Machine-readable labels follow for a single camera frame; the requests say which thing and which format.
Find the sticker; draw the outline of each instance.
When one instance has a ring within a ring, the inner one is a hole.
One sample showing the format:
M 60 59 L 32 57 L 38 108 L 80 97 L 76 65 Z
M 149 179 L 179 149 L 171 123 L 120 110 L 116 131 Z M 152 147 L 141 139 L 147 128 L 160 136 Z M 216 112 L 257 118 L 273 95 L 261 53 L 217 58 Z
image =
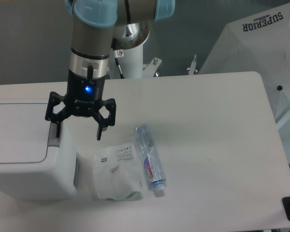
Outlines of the sticker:
M 121 162 L 135 160 L 135 156 L 136 150 L 134 143 L 126 143 L 99 150 L 94 156 L 94 162 L 96 167 L 104 167 L 108 165 L 113 165 L 113 167 L 115 167 Z
M 115 151 L 115 155 L 117 157 L 117 162 L 119 161 L 127 161 L 133 159 L 133 152 L 131 146 L 124 147 L 123 149 Z
M 115 58 L 124 57 L 124 51 L 123 50 L 115 50 L 114 51 L 114 57 Z

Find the white table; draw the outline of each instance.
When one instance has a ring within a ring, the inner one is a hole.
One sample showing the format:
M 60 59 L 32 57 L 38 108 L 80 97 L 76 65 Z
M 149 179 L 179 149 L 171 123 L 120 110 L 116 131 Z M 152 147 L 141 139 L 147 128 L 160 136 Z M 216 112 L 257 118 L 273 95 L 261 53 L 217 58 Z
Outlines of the white table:
M 64 95 L 66 83 L 0 86 L 0 98 Z M 32 203 L 0 192 L 0 232 L 232 232 L 290 227 L 281 199 L 290 171 L 261 77 L 255 72 L 106 81 L 116 125 L 96 141 L 91 118 L 67 119 L 80 153 L 75 199 Z M 98 149 L 133 140 L 148 123 L 167 176 L 163 197 L 143 179 L 139 197 L 99 200 Z

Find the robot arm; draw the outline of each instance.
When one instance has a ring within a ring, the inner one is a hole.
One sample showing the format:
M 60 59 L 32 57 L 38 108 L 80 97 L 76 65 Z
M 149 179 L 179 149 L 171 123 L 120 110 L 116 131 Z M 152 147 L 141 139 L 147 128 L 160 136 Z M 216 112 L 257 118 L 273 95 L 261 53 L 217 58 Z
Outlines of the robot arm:
M 73 13 L 67 93 L 50 93 L 45 119 L 57 124 L 59 137 L 61 122 L 69 116 L 93 117 L 100 140 L 102 131 L 115 125 L 115 100 L 102 100 L 115 25 L 171 16 L 175 0 L 66 0 L 66 4 Z M 55 114 L 54 107 L 61 102 L 65 107 Z M 99 112 L 103 106 L 109 111 L 107 118 Z

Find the metal bracket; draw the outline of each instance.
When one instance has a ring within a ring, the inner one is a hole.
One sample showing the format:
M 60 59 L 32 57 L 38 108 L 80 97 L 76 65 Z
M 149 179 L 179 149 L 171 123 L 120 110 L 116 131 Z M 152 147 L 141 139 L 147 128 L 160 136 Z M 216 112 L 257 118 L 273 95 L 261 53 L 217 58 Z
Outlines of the metal bracket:
M 159 59 L 157 57 L 153 58 L 153 60 L 148 65 L 145 65 L 145 69 L 143 70 L 143 77 L 155 76 L 157 69 L 159 68 L 161 63 L 162 59 Z
M 198 74 L 199 70 L 196 69 L 197 66 L 197 55 L 194 55 L 193 61 L 190 65 L 190 68 L 187 68 L 188 75 L 196 75 Z

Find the blue led light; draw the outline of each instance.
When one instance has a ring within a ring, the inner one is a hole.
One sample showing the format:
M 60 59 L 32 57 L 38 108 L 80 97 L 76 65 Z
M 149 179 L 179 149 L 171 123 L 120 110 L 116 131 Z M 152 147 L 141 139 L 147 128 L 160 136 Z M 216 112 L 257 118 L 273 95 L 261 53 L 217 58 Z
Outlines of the blue led light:
M 85 91 L 86 91 L 87 93 L 91 93 L 91 92 L 92 92 L 92 87 L 90 87 L 90 86 L 86 86 L 86 87 L 85 87 Z

